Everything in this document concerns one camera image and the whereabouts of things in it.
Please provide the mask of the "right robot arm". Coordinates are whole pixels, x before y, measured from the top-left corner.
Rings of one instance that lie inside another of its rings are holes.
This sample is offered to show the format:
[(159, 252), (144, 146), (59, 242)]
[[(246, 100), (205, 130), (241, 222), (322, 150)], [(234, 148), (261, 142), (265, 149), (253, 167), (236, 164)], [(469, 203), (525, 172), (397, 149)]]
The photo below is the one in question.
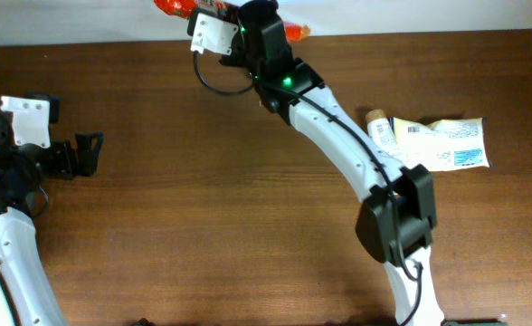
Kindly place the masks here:
[(341, 108), (332, 90), (296, 57), (275, 1), (195, 5), (188, 33), (195, 57), (209, 51), (244, 68), (262, 105), (313, 141), (361, 204), (356, 236), (386, 271), (399, 325), (442, 325), (430, 258), (437, 225), (432, 174), (380, 149)]

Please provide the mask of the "orange spaghetti packet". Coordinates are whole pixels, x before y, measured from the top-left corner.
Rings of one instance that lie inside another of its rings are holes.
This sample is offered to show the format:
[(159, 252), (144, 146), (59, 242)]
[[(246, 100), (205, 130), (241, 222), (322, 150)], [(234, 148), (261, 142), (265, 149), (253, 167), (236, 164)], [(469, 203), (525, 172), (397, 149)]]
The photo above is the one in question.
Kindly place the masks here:
[[(165, 14), (189, 20), (195, 9), (209, 11), (229, 22), (237, 22), (238, 5), (223, 0), (154, 0), (155, 5)], [(299, 42), (310, 36), (311, 30), (305, 24), (284, 21), (286, 38), (290, 43)]]

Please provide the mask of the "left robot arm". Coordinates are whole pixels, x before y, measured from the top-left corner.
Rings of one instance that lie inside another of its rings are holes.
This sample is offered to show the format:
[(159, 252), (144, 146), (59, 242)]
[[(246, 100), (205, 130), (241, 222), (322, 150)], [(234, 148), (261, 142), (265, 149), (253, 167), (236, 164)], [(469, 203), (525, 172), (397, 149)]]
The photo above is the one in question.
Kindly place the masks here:
[(78, 134), (78, 147), (17, 139), (16, 114), (0, 110), (0, 325), (64, 325), (36, 243), (34, 198), (46, 177), (90, 177), (104, 136)]

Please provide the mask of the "white cream tube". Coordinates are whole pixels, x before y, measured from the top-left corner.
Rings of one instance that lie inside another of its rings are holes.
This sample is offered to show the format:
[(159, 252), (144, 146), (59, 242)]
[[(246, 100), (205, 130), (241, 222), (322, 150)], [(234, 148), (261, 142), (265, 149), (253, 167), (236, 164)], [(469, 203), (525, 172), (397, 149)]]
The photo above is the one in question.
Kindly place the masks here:
[(370, 139), (383, 151), (403, 163), (407, 158), (399, 147), (391, 124), (382, 110), (371, 110), (366, 114), (367, 133)]

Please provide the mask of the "pale yellow snack bag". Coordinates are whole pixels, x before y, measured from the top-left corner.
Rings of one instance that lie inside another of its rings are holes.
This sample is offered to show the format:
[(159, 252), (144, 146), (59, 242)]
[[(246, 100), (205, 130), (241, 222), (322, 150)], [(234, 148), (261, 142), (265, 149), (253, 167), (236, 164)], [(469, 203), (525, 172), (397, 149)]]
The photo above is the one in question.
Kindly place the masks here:
[(419, 122), (391, 118), (397, 145), (408, 168), (423, 165), (431, 172), (489, 168), (483, 118)]

